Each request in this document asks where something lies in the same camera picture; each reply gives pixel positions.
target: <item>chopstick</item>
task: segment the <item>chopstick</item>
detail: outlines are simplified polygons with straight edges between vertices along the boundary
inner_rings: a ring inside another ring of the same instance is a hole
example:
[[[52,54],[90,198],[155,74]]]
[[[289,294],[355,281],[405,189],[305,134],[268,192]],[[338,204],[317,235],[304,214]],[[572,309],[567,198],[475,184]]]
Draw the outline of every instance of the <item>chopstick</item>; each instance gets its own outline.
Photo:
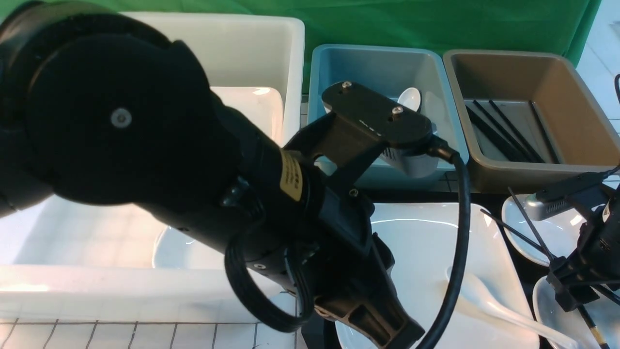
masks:
[[[512,191],[510,187],[508,187],[508,191],[510,192],[510,196],[512,196],[512,200],[515,202],[515,205],[519,208],[519,211],[521,211],[523,218],[525,218],[525,221],[528,223],[529,228],[532,230],[532,233],[534,233],[534,236],[538,240],[538,244],[540,245],[540,247],[542,247],[544,251],[543,253],[547,256],[547,258],[549,259],[549,262],[551,262],[556,257],[553,254],[551,254],[551,251],[549,251],[549,247],[547,247],[547,245],[544,243],[543,238],[541,237],[540,233],[538,233],[538,230],[532,223],[532,220],[529,219],[528,213],[525,212],[523,205],[521,205],[521,201],[516,198],[515,193]]]
[[[497,223],[497,225],[508,229],[511,233],[515,234],[517,237],[520,237],[521,239],[523,239],[523,241],[525,241],[526,243],[530,244],[533,248],[537,249],[539,252],[544,253],[543,249],[537,245],[535,242],[533,242],[530,238],[528,238],[527,236],[523,235],[522,233],[519,233],[519,231],[517,231],[516,229],[514,229],[513,227],[509,226],[508,224],[506,224],[504,221],[502,221],[501,219],[495,217],[494,215],[492,215],[491,213],[489,213],[488,211],[485,211],[484,209],[481,209],[480,212],[482,212],[484,215],[486,215],[487,217],[491,218],[493,221],[495,221],[495,223]],[[550,256],[553,257],[553,259],[557,258],[556,256],[554,256],[551,252],[549,252]],[[604,296],[606,296],[607,298],[609,298],[610,300],[614,301],[616,304],[619,304],[618,301],[620,301],[620,299],[618,299],[618,297],[611,292],[608,288],[603,287],[601,285],[597,285],[597,286],[593,286],[594,289],[596,289],[597,291],[599,291],[598,289],[604,289],[606,291],[606,293],[611,293],[611,297],[608,294],[605,294],[601,291]],[[590,316],[590,314],[588,313],[588,311],[586,310],[585,306],[578,306],[577,310],[579,310],[579,314],[581,315],[583,321],[586,323],[586,325],[588,326],[588,328],[590,329],[590,333],[592,333],[592,335],[594,336],[594,339],[596,340],[596,342],[598,343],[598,346],[601,349],[609,349],[609,345],[607,344],[607,341],[605,340],[605,338],[603,337],[603,335],[601,334],[601,332],[598,330],[598,327],[596,326],[596,324],[594,323],[594,320],[592,319],[592,317]]]
[[[517,149],[515,149],[510,143],[508,143],[502,136],[500,136],[491,126],[487,125],[471,108],[467,108],[469,119],[487,138],[497,147],[497,149],[504,154],[509,161],[527,162],[528,160],[523,157]]]
[[[491,124],[495,126],[495,128],[504,136],[504,138],[508,140],[508,143],[512,144],[512,146],[517,149],[523,156],[525,156],[525,158],[529,162],[534,162],[534,160],[530,157],[531,155],[521,146],[521,144],[517,142],[516,139],[512,137],[512,135],[510,135],[510,133],[508,133],[508,131],[506,131],[506,129],[504,129],[503,126],[500,125],[500,123],[497,122],[497,120],[495,120],[495,118],[491,114],[489,114],[489,112],[484,109],[484,107],[482,107],[480,103],[478,103],[478,101],[474,100],[473,103],[478,109],[480,109],[480,111],[487,117],[487,119],[491,121]]]
[[[560,163],[560,160],[557,157],[556,151],[553,149],[553,146],[551,145],[551,140],[549,139],[549,135],[547,134],[547,132],[545,132],[545,129],[543,127],[543,122],[541,120],[541,117],[538,115],[538,111],[536,110],[536,106],[534,105],[534,102],[528,101],[528,103],[529,103],[529,108],[532,110],[532,114],[534,114],[534,120],[536,121],[536,125],[538,126],[538,129],[541,132],[544,143],[545,145],[547,145],[547,148],[549,149],[549,154],[551,154],[551,160],[553,161],[553,163]]]
[[[585,324],[588,325],[590,333],[592,333],[592,336],[598,343],[598,346],[601,347],[601,349],[609,349],[607,341],[605,340],[605,338],[603,338],[603,335],[598,330],[598,327],[596,327],[594,320],[592,320],[592,317],[590,317],[588,311],[585,310],[584,306],[577,307],[577,310],[579,310],[579,314],[581,314],[583,321],[585,321]]]
[[[491,105],[491,107],[493,107],[493,109],[495,110],[495,112],[502,118],[502,120],[508,125],[508,127],[510,128],[510,130],[512,130],[512,132],[515,134],[515,136],[521,141],[521,143],[523,144],[523,146],[525,148],[527,148],[527,151],[529,152],[529,154],[539,163],[544,163],[545,161],[543,160],[543,158],[541,158],[540,155],[538,155],[538,153],[536,152],[536,150],[531,146],[531,144],[529,144],[529,142],[527,141],[527,139],[525,139],[525,137],[523,136],[523,134],[521,132],[519,132],[519,130],[515,127],[515,125],[510,122],[510,119],[506,116],[506,114],[504,114],[502,112],[502,110],[497,106],[497,104],[495,104],[495,102],[489,100],[489,104]]]

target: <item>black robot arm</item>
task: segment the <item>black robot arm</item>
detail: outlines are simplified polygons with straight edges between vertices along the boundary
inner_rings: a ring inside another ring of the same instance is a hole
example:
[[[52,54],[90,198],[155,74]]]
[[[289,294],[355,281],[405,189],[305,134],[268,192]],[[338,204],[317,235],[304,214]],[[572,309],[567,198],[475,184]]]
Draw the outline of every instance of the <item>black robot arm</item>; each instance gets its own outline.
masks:
[[[267,325],[292,332],[317,310],[405,349],[425,331],[398,301],[394,257],[354,183],[388,148],[427,153],[461,174],[453,274],[419,346],[434,347],[464,272],[464,164],[426,117],[364,86],[332,86],[323,100],[332,112],[282,149],[222,104],[184,43],[92,4],[29,2],[0,27],[0,217],[52,194],[133,202],[224,253],[234,292]],[[321,155],[332,176],[314,166]],[[301,315],[271,304],[247,268],[296,295]]]

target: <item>green backdrop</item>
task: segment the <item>green backdrop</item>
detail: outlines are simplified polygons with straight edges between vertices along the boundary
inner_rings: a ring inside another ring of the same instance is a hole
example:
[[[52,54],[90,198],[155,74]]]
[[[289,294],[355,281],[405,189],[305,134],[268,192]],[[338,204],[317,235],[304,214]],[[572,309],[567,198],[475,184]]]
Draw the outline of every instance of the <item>green backdrop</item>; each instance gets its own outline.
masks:
[[[577,64],[601,0],[91,0],[116,11],[297,17],[312,50],[323,43],[550,52]],[[6,16],[23,0],[2,0]]]

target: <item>white ceramic spoon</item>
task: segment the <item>white ceramic spoon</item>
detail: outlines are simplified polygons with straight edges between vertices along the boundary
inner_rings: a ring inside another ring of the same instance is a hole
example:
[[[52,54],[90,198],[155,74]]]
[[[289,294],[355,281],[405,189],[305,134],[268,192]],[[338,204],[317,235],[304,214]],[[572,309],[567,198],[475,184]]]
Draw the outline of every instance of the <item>white ceramic spoon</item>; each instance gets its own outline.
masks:
[[[422,94],[420,90],[417,88],[407,88],[401,93],[401,96],[398,97],[398,104],[402,104],[415,112],[419,112],[420,106],[422,105]]]
[[[446,278],[450,280],[452,267],[446,270]],[[556,342],[559,346],[566,349],[577,349],[577,341],[560,333],[552,328],[540,324],[532,319],[518,314],[505,306],[501,305],[491,294],[487,286],[476,275],[465,273],[459,295],[461,301],[465,300],[480,311],[492,317],[511,322]]]

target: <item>screw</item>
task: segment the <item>screw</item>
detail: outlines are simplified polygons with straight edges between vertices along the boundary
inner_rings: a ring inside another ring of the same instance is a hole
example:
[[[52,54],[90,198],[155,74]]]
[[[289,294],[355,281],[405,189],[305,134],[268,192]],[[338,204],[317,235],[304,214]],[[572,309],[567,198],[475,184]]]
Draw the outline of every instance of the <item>screw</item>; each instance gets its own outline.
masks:
[[[127,109],[118,108],[112,112],[110,121],[112,121],[112,125],[117,129],[124,129],[131,125],[131,113]]]

